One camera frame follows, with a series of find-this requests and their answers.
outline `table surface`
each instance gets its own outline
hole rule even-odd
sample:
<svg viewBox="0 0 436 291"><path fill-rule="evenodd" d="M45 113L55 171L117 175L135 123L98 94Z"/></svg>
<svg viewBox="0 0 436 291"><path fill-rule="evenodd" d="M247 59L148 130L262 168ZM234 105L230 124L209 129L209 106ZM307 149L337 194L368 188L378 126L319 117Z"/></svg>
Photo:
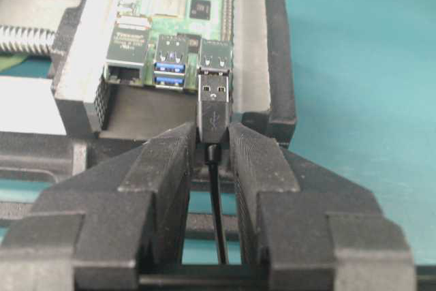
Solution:
<svg viewBox="0 0 436 291"><path fill-rule="evenodd" d="M290 149L371 189L417 264L436 263L436 1L287 0L287 10L298 111ZM47 70L28 61L8 73ZM211 243L191 241L185 255L214 256Z"/></svg>

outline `circuit board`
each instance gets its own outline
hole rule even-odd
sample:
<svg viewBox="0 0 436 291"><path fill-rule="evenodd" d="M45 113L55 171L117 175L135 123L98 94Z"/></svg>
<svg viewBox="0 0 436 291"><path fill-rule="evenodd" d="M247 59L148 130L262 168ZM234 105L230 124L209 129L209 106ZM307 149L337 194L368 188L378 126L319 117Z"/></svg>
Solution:
<svg viewBox="0 0 436 291"><path fill-rule="evenodd" d="M107 82L196 91L232 71L233 0L115 0Z"/></svg>

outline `black chip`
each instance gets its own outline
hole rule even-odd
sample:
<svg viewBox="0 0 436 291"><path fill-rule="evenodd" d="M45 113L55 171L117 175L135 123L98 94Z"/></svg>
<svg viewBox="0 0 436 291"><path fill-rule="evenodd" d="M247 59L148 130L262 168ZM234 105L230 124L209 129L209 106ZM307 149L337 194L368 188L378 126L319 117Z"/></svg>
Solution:
<svg viewBox="0 0 436 291"><path fill-rule="evenodd" d="M179 37L186 37L188 39L188 52L191 54L198 54L200 52L201 35L190 33L177 33Z"/></svg>
<svg viewBox="0 0 436 291"><path fill-rule="evenodd" d="M190 18L199 20L211 19L211 2L209 0L191 0Z"/></svg>

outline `blue usb 3.0 port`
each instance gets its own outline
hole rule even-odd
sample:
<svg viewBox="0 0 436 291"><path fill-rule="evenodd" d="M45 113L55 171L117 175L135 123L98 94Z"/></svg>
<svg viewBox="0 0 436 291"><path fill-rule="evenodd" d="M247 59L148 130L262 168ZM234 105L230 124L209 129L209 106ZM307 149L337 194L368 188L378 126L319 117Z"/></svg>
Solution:
<svg viewBox="0 0 436 291"><path fill-rule="evenodd" d="M173 77L170 78L168 76L156 76L155 82L156 85L166 85L166 86L174 86L174 87L182 87L185 79Z"/></svg>
<svg viewBox="0 0 436 291"><path fill-rule="evenodd" d="M160 72L183 73L185 71L185 65L172 63L156 63L156 70Z"/></svg>

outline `cable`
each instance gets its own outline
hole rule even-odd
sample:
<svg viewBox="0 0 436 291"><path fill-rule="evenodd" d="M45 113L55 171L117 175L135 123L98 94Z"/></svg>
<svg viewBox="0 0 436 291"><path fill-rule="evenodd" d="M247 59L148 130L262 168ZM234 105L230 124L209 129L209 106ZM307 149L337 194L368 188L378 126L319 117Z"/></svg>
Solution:
<svg viewBox="0 0 436 291"><path fill-rule="evenodd" d="M211 181L211 202L213 223L215 226L215 240L217 242L217 255L220 264L228 264L227 241L223 226L223 214L221 205L221 192L218 178L218 163L221 161L221 147L219 144L210 144L206 147L206 165L209 168Z"/></svg>

